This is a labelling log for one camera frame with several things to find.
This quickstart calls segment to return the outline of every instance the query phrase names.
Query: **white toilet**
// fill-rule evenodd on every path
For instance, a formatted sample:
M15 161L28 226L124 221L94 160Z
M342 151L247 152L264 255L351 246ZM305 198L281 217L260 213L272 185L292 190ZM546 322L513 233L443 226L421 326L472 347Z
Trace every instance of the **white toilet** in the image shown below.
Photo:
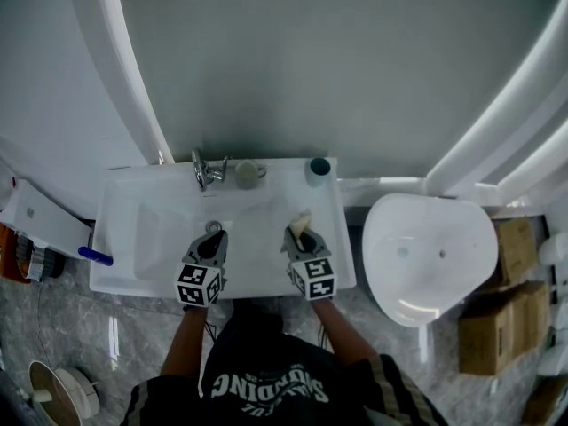
M440 317L485 282L497 264L497 236L477 204L388 194L363 231L363 261L381 309L405 327Z

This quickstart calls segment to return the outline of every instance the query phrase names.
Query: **chrome faucet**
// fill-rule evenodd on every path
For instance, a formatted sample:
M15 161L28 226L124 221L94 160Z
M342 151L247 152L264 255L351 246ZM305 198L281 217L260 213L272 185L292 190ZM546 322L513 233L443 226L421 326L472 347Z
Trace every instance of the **chrome faucet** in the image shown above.
M193 169L195 170L195 177L197 178L199 189L206 191L207 185L213 183L213 180L220 180L221 183L225 181L228 159L228 156L223 158L222 169L212 169L209 166L209 163L205 161L205 158L203 158L199 148L194 148L192 150Z

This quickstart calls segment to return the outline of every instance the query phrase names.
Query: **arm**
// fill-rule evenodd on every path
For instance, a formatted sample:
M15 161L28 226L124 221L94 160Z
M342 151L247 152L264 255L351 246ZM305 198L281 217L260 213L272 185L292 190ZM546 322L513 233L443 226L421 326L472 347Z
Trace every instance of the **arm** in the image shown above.
M447 425L432 403L394 360L379 355L329 299L312 301L339 362L347 367L351 392L374 424L388 415L402 424Z
M197 384L206 318L205 308L184 314L160 376L134 387L121 426L176 424L187 411L195 424L201 423Z
M377 352L351 326L329 299L312 301L312 308L327 331L337 359L350 366L362 359L375 359Z
M191 308L185 312L160 375L182 375L191 379L197 386L201 370L201 347L206 320L206 308Z

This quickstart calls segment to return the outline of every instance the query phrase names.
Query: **faucet handle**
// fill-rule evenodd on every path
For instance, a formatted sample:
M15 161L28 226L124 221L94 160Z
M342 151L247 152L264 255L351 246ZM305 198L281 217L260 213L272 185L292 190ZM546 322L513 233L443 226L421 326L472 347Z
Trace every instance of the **faucet handle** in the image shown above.
M227 172L227 161L229 160L229 157L226 156L225 158L223 158L223 167L220 169L213 169L213 178L215 180L220 180L221 183L223 183L225 181L225 173Z

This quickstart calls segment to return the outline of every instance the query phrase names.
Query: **sponge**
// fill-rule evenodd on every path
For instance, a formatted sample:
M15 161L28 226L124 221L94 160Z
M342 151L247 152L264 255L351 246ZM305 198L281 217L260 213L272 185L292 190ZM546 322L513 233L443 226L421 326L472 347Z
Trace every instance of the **sponge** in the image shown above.
M300 217L298 217L297 219L295 219L290 223L289 226L290 231L292 232L296 240L300 240L300 235L302 235L302 232L305 229L310 228L311 222L312 222L312 213L308 211L306 213L303 213Z

